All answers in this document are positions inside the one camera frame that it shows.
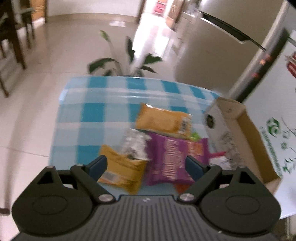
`white logo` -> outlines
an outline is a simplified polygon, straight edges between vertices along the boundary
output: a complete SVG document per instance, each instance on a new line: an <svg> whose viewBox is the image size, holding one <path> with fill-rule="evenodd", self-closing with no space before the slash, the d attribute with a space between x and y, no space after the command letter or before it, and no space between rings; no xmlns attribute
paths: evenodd
<svg viewBox="0 0 296 241"><path fill-rule="evenodd" d="M151 199L150 198L145 198L145 199L143 199L143 202L145 202L145 203L148 203L148 201L151 201Z"/></svg>

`potted plant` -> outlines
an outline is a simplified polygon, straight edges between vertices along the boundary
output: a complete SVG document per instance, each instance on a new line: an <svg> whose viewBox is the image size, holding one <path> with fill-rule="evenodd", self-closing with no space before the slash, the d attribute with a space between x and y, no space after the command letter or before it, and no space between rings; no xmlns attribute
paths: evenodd
<svg viewBox="0 0 296 241"><path fill-rule="evenodd" d="M140 68L136 68L133 72L124 74L121 68L120 63L115 59L115 52L114 52L114 46L110 40L109 35L103 31L100 30L100 35L103 39L107 41L110 47L111 54L113 58L100 58L93 62L91 62L88 65L88 71L90 74L93 74L94 71L97 69L104 69L105 64L108 62L113 62L115 64L115 68L108 69L104 72L104 76L111 76L111 75L117 75L117 76L136 76L136 77L144 77L143 70L147 70L152 73L156 73L152 68L147 66L147 64L153 64L156 62L162 61L162 58L159 56L153 56L152 54L147 54L145 57L144 62L142 63L142 66ZM133 50L133 42L130 37L126 37L126 52L129 55L129 64L131 65L134 61L135 51Z"/></svg>

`metal screw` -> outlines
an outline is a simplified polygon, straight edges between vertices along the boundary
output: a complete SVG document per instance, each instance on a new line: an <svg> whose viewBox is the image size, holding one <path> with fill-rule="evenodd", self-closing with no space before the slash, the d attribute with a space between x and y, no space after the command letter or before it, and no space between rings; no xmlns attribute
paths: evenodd
<svg viewBox="0 0 296 241"><path fill-rule="evenodd" d="M114 197L110 194L103 194L101 196L99 196L99 200L101 202L111 202L113 201Z"/></svg>
<svg viewBox="0 0 296 241"><path fill-rule="evenodd" d="M191 202L195 197L191 193L183 193L179 198L184 202Z"/></svg>

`yellow snack package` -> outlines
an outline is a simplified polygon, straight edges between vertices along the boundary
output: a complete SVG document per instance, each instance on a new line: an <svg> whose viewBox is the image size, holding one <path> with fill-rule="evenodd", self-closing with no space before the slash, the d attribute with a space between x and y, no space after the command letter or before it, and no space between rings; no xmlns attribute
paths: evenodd
<svg viewBox="0 0 296 241"><path fill-rule="evenodd" d="M136 120L136 129L152 131L174 138L189 139L191 115L181 111L170 111L141 103Z"/></svg>
<svg viewBox="0 0 296 241"><path fill-rule="evenodd" d="M131 195L137 194L147 161L131 160L107 145L101 146L99 154L107 157L108 167L98 182L123 188Z"/></svg>

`brown box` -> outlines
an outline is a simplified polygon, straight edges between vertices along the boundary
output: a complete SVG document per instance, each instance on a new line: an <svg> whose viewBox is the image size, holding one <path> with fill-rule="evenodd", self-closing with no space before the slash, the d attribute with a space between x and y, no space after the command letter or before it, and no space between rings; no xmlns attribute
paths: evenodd
<svg viewBox="0 0 296 241"><path fill-rule="evenodd" d="M275 193L281 179L274 171L246 107L235 100L219 97L204 115L207 133L216 151L225 151L227 158L242 162L271 193Z"/></svg>

